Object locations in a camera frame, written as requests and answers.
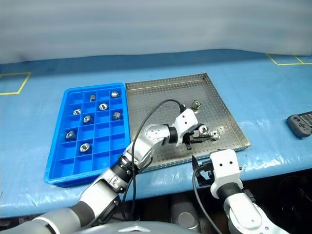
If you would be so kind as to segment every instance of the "blue tablecloth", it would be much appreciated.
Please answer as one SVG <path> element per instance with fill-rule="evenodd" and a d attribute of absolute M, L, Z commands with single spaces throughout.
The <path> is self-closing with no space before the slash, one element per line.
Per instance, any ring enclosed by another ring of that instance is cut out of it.
<path fill-rule="evenodd" d="M 207 73 L 252 144 L 237 154 L 243 180 L 312 168 L 312 136 L 297 138 L 285 122 L 312 110 L 312 65 L 278 66 L 265 54 L 210 50 L 43 60 L 2 65 L 0 72 L 31 72 L 20 94 L 0 96 L 1 217 L 73 205 L 87 187 L 43 181 L 62 95 L 71 87 Z M 0 92 L 22 80 L 2 76 Z M 192 172 L 187 163 L 138 175 L 137 197 L 191 190 Z"/>

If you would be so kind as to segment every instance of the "white wall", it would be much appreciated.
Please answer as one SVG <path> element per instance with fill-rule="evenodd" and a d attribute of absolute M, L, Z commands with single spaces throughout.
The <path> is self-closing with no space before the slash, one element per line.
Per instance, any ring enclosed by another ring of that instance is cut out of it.
<path fill-rule="evenodd" d="M 213 48 L 310 55 L 312 0 L 0 0 L 0 63 Z"/>

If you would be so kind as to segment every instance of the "blue plastic tray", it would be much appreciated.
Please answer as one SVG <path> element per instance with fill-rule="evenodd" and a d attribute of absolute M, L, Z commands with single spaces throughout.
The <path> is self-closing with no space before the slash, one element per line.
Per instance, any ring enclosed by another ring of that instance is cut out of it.
<path fill-rule="evenodd" d="M 112 98 L 111 92 L 119 97 Z M 95 95 L 95 101 L 89 101 Z M 107 110 L 98 106 L 107 103 Z M 74 115 L 81 109 L 80 115 Z M 114 112 L 122 114 L 121 120 L 113 120 Z M 86 115 L 93 123 L 84 124 Z M 67 140 L 69 131 L 77 133 L 76 140 Z M 81 153 L 79 148 L 90 143 L 91 149 Z M 122 83 L 72 88 L 65 91 L 52 140 L 45 171 L 45 181 L 59 186 L 89 182 L 113 165 L 130 143 L 127 98 Z"/>

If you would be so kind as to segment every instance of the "black remote control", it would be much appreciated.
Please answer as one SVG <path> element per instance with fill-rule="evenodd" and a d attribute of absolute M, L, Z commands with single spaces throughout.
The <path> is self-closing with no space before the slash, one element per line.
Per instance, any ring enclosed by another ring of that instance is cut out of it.
<path fill-rule="evenodd" d="M 308 137 L 312 134 L 312 111 L 289 116 L 286 121 L 297 137 Z"/>

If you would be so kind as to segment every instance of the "stainless steel tray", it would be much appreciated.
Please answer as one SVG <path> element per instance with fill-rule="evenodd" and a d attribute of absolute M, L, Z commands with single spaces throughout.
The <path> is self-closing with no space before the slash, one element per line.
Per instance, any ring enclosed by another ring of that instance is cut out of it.
<path fill-rule="evenodd" d="M 218 129 L 221 137 L 217 141 L 205 141 L 192 144 L 187 150 L 185 145 L 175 147 L 167 144 L 153 152 L 153 163 L 146 170 L 155 170 L 191 161 L 192 155 L 197 159 L 208 157 L 210 152 L 217 149 L 244 150 L 250 146 L 237 122 L 222 101 L 217 90 L 206 73 L 167 78 L 151 81 L 126 83 L 128 113 L 131 139 L 134 138 L 140 124 L 150 110 L 165 99 L 173 98 L 191 108 L 193 100 L 201 102 L 196 117 L 199 123 L 210 129 Z M 146 125 L 171 125 L 179 115 L 176 103 L 165 103 L 147 121 Z"/>

